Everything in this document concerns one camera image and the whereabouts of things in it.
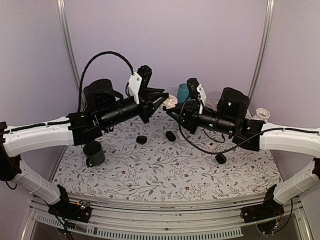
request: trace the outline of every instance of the black rubber piece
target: black rubber piece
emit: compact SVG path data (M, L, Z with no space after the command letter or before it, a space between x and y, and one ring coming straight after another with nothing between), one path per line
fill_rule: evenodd
M218 162L218 164L225 164L227 161L227 158L225 155L223 154L217 154L215 156L215 160Z
M176 136L172 131L167 131L165 136L170 142L174 142L176 140Z
M135 140L138 144L145 144L147 142L147 137L146 136L142 136L142 135L139 135L136 137L136 140Z

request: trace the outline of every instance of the teal cup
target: teal cup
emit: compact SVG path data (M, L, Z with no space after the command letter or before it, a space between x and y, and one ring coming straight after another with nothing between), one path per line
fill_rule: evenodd
M186 83L181 83L178 87L178 104L183 103L189 95L189 90Z

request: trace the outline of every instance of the purple wall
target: purple wall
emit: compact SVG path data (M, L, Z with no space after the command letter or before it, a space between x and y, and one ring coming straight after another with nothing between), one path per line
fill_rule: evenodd
M247 93L262 37L267 1L68 0L67 20L78 70L95 54L116 51L137 70L153 70L150 86L173 95L197 77L207 95L224 87ZM85 84L110 78L118 91L130 72L114 56L90 66Z
M76 110L77 91L63 42L56 1L0 1L0 121L27 125ZM61 147L22 155L47 178ZM0 182L0 239L21 238L32 196Z
M261 75L251 109L266 108L270 121L304 128L320 127L320 4L276 1ZM274 152L286 180L312 157ZM301 194L314 239L320 236L320 186Z

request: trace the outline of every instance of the floral tablecloth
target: floral tablecloth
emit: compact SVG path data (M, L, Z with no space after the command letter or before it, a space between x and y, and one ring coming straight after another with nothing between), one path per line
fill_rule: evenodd
M193 201L224 199L264 193L281 180L270 151L236 148L226 153L227 162L218 164L214 155L193 148L185 140L170 142L166 131L175 134L178 124L163 111L157 111L150 123L139 117L118 124L103 135L101 142L106 161L86 166L83 146L69 146L53 179L68 192L110 199L137 201ZM219 133L209 132L221 139ZM144 135L147 143L136 143ZM199 128L187 134L205 148L209 140ZM234 146L231 140L218 143L215 151Z

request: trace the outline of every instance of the black cable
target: black cable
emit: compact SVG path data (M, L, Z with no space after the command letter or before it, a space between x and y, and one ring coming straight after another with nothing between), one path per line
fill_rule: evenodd
M66 235L66 237L67 237L69 240L75 240L74 237L71 235L71 232L67 229L66 224L63 223L63 222L58 218L58 216L56 215L55 211L53 211L53 210L51 209L51 206L50 206L45 200L43 200L43 201L44 201L45 204L48 206L48 208L51 210L51 212L53 213L53 215L55 216L55 218L56 218L56 219L59 221L59 223L63 226L64 234Z
M204 109L206 109L207 111L212 112L212 113L215 112L213 109L205 106L205 104L204 104L204 102L203 102L202 100L200 100L200 103L201 103L202 107L203 107Z
M10 188L11 190L16 190L16 188L17 188L17 184L15 184L14 187L10 186L7 181L5 181L5 184L6 184L6 185L8 186L8 188Z
M79 96L78 96L78 109L77 109L77 113L79 114L80 110L81 110L81 95L82 95L82 85L84 83L84 78L85 78L85 74L86 74L86 71L88 69L88 67L90 66L90 64L98 57L102 56L102 55L107 55L107 54L111 54L111 55L115 55L119 58L121 58L130 68L130 71L131 71L131 74L133 75L134 74L134 68L132 67L132 65L130 64L130 62L124 57L122 56L121 54L117 53L117 52L114 52L114 51L103 51L103 52L100 52L96 55L94 55L88 62L87 64L85 65L84 69L83 69L83 72L81 74L81 78L80 78L80 84L79 84Z
M219 141L219 140L216 140L216 139L210 137L209 134L205 131L205 128L203 129L203 132L204 132L204 134L205 134L209 139L215 141L216 143L223 144L223 143L226 141L226 138L225 138L225 136L224 136L223 133L221 134L221 137L223 138L223 141Z
M290 200L291 200L291 210L290 210L289 217L288 217L288 219L286 220L285 224L282 226L282 228L280 228L279 230L276 229L276 230L274 231L274 233L278 233L278 232L280 232L282 229L284 229L284 228L288 225L288 223L289 223L289 221L290 221L290 219L291 219L292 212L293 212L293 210L294 210L294 202L292 201L292 198L291 198Z
M131 96L130 96L130 93L129 93L128 86L129 86L129 82L126 83L124 91L125 91L125 95L126 95L128 98L130 98Z
M296 130L297 130L297 132L301 132L300 129L296 129L296 128L274 127L274 128L269 128L269 129L263 130L263 131L261 131L261 132L258 132L257 134L249 137L248 139L240 142L239 144L237 144L237 145L235 145L235 146L233 146L233 147L231 147L231 148L229 148L229 149L227 149L227 150L220 151L220 152L206 151L206 150L198 147L197 145L195 145L193 142L191 142L191 141L185 136L185 134L182 132L182 129L181 129L181 120L182 120L183 110L184 110L185 105L186 105L186 102L188 101L189 98L190 98L190 95L188 95L188 97L184 100L183 105L182 105L182 108L181 108L181 111L180 111L180 115L179 115L179 119L178 119L179 131L180 131L182 137L183 137L189 144L191 144L194 148L196 148L196 149L198 149L198 150L200 150L201 152L206 153L206 154L211 154L211 155L225 154L225 153L227 153L227 152L232 151L233 149L236 149L237 147L241 146L242 144L250 141L251 139L253 139L253 138L255 138L255 137L259 136L259 135L262 135L262 134L264 134L264 133L266 133L266 132L270 132L270 131L275 131L275 130L291 130L291 131L296 131ZM306 131L306 132L308 132L308 133L313 133L313 134L319 134L319 132L317 132L317 131Z

